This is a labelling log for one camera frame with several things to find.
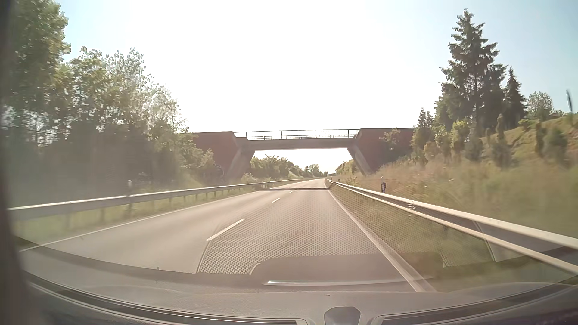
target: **grassy embankment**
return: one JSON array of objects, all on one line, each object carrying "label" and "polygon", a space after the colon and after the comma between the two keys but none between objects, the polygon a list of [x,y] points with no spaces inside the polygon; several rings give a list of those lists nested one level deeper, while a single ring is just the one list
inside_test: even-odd
[{"label": "grassy embankment", "polygon": [[383,177],[387,193],[392,195],[578,237],[578,128],[572,128],[564,118],[542,125],[564,132],[571,167],[540,158],[534,151],[535,130],[520,127],[505,132],[513,160],[512,167],[505,170],[491,161],[483,138],[480,163],[464,158],[457,163],[454,158],[446,165],[438,155],[425,168],[400,162],[383,166],[367,177],[337,177],[376,191]]},{"label": "grassy embankment", "polygon": [[[573,167],[559,167],[538,157],[535,131],[517,128],[506,131],[514,161],[506,170],[491,162],[484,139],[484,158],[478,164],[462,159],[446,165],[437,157],[425,168],[400,162],[367,177],[338,175],[333,179],[379,191],[383,177],[392,195],[576,237],[578,130],[563,119],[547,121],[543,126],[563,130]],[[493,262],[480,239],[338,187],[332,192],[420,273],[433,276],[430,283],[437,290],[519,281],[559,282],[571,277],[528,257]]]}]

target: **road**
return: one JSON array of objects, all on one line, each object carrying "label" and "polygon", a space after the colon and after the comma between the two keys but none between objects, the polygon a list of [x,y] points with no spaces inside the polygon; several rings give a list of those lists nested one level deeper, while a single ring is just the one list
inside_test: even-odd
[{"label": "road", "polygon": [[273,281],[381,279],[403,283],[396,290],[413,291],[322,179],[225,198],[47,247],[138,268],[188,274],[260,272]]}]

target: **grass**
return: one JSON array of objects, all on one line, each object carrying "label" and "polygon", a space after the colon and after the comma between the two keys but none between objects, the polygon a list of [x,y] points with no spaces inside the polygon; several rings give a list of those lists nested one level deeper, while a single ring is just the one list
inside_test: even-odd
[{"label": "grass", "polygon": [[437,291],[510,282],[562,282],[573,276],[527,256],[494,262],[482,239],[338,186],[330,190]]},{"label": "grass", "polygon": [[130,220],[155,215],[199,205],[202,203],[246,194],[254,189],[237,189],[224,192],[189,195],[151,202],[141,202],[132,205],[129,213],[128,205],[113,206],[105,209],[88,210],[71,213],[70,215],[46,216],[27,221],[13,221],[13,232],[17,237],[28,242],[43,243],[58,240],[87,231],[113,226]]},{"label": "grass", "polygon": [[379,191],[381,177],[387,192],[416,201],[445,206],[512,223],[578,237],[578,128],[564,118],[543,123],[566,135],[570,168],[560,167],[534,152],[535,130],[506,131],[513,166],[500,170],[489,158],[444,164],[438,156],[425,167],[408,162],[383,166],[375,174],[338,175],[343,182]]}]

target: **overpass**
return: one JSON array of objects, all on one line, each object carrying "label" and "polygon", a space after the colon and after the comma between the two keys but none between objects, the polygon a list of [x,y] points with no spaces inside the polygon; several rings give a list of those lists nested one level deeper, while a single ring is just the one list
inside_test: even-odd
[{"label": "overpass", "polygon": [[[255,151],[287,149],[346,148],[358,169],[364,174],[375,172],[381,165],[395,161],[384,150],[379,138],[391,128],[362,128],[356,130],[285,130],[254,132],[195,133],[197,147],[211,149],[214,160],[221,165],[225,179],[237,179],[249,168]],[[400,145],[410,149],[413,129],[400,130]]]}]

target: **metal guardrail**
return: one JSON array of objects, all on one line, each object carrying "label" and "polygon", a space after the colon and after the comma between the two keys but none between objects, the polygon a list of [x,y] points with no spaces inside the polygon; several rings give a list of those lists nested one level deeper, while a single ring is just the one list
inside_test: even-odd
[{"label": "metal guardrail", "polygon": [[[396,197],[329,179],[327,181],[397,209],[481,238],[494,247],[497,245],[513,250],[578,274],[578,238]],[[560,254],[559,249],[564,250],[564,254]]]},{"label": "metal guardrail", "polygon": [[29,206],[18,206],[15,208],[9,208],[10,217],[15,220],[24,221],[35,219],[45,216],[54,215],[67,215],[74,212],[96,210],[103,208],[110,208],[111,206],[118,205],[128,205],[140,202],[150,202],[163,199],[171,199],[175,197],[183,197],[189,195],[197,194],[207,194],[217,193],[219,191],[236,190],[247,187],[262,187],[267,188],[273,184],[279,184],[282,182],[295,182],[301,179],[287,179],[287,180],[274,180],[272,182],[261,182],[261,183],[248,183],[248,184],[236,184],[236,185],[225,185],[225,186],[214,186],[214,187],[201,187],[198,189],[188,189],[188,190],[176,190],[176,191],[164,191],[156,193],[143,193],[143,194],[132,194],[123,195],[117,197],[107,197],[107,198],[93,198],[89,200],[79,200],[79,201],[69,201],[69,202],[59,202],[59,203],[49,203],[49,204],[39,204],[39,205],[29,205]]},{"label": "metal guardrail", "polygon": [[284,130],[234,132],[234,134],[247,140],[282,140],[353,138],[357,132],[359,130]]}]

